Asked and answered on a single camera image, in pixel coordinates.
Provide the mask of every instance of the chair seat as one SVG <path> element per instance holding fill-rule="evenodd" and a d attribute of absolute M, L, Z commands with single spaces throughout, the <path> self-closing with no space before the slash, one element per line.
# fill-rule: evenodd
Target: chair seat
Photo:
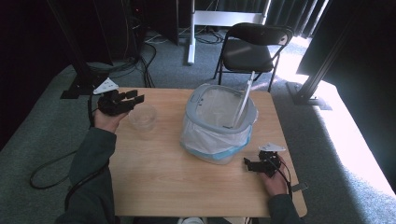
<path fill-rule="evenodd" d="M 223 55 L 224 66 L 231 71 L 270 72 L 274 68 L 266 46 L 249 44 L 239 39 L 229 39 Z"/>

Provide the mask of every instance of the gray carpet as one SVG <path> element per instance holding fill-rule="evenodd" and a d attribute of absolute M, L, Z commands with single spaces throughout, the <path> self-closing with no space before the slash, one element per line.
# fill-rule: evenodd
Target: gray carpet
<path fill-rule="evenodd" d="M 181 40 L 180 46 L 170 42 L 153 46 L 157 54 L 149 72 L 156 88 L 195 89 L 203 83 L 216 83 L 211 78 L 221 45 L 197 42 L 192 66 L 186 65 L 186 39 Z M 272 95 L 299 180 L 309 185 L 304 191 L 306 223 L 396 223 L 396 197 L 389 191 L 390 186 L 364 145 L 336 88 L 324 84 L 318 89 L 330 89 L 321 96 L 328 100 L 332 110 L 292 102 L 286 83 L 299 77 L 294 72 L 304 50 L 305 47 L 295 43 L 285 49 Z M 152 48 L 143 48 L 146 60 L 152 53 Z M 52 80 L 1 151 L 0 223 L 51 223 L 63 212 L 68 181 L 38 190 L 29 186 L 29 177 L 39 165 L 76 150 L 89 127 L 87 96 L 60 100 L 74 76 L 69 66 Z M 139 69 L 110 76 L 120 86 L 144 87 Z M 253 90 L 266 91 L 268 78 L 269 74 L 263 75 L 254 83 Z M 242 90 L 247 79 L 248 75 L 225 75 L 223 85 Z M 47 185 L 62 178 L 71 159 L 43 170 L 36 183 Z M 261 218 L 261 223 L 269 221 Z M 130 222 L 130 217 L 122 218 L 122 223 Z"/>

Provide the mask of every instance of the wooden table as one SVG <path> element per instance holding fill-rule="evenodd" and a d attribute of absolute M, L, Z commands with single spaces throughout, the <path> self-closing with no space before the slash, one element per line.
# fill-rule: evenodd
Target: wooden table
<path fill-rule="evenodd" d="M 268 195 L 262 182 L 247 171 L 244 157 L 258 159 L 258 146 L 268 142 L 287 147 L 271 95 L 253 91 L 259 109 L 250 143 L 226 165 L 202 161 L 179 144 L 185 106 L 193 90 L 126 89 L 145 94 L 143 104 L 158 110 L 156 127 L 138 133 L 128 118 L 117 130 L 116 152 L 111 157 L 116 215 L 142 217 L 269 217 Z M 284 158 L 297 184 L 290 154 Z M 300 216 L 307 212 L 303 194 L 293 193 Z"/>

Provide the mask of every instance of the white desk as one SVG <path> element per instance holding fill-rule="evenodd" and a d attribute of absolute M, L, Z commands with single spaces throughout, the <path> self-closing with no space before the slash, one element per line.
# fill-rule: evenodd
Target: white desk
<path fill-rule="evenodd" d="M 202 11 L 195 10 L 195 0 L 191 0 L 191 37 L 188 63 L 194 64 L 195 25 L 233 26 L 239 22 L 265 24 L 270 4 L 271 0 L 265 1 L 264 10 L 262 13 Z"/>

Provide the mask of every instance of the hand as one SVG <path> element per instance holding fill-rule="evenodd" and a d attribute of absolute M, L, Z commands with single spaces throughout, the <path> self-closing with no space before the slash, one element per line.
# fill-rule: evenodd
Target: hand
<path fill-rule="evenodd" d="M 117 116 L 108 116 L 100 110 L 95 111 L 95 128 L 102 129 L 111 133 L 115 133 L 122 120 L 128 113 L 119 114 Z"/>
<path fill-rule="evenodd" d="M 282 157 L 279 156 L 279 159 L 282 161 L 280 164 L 279 171 L 284 173 L 285 170 L 285 161 Z M 287 194 L 288 193 L 288 186 L 286 184 L 286 180 L 283 178 L 282 174 L 276 171 L 272 177 L 269 177 L 265 173 L 259 173 L 259 176 L 264 183 L 265 189 L 267 190 L 268 194 L 273 197 L 277 194 Z"/>

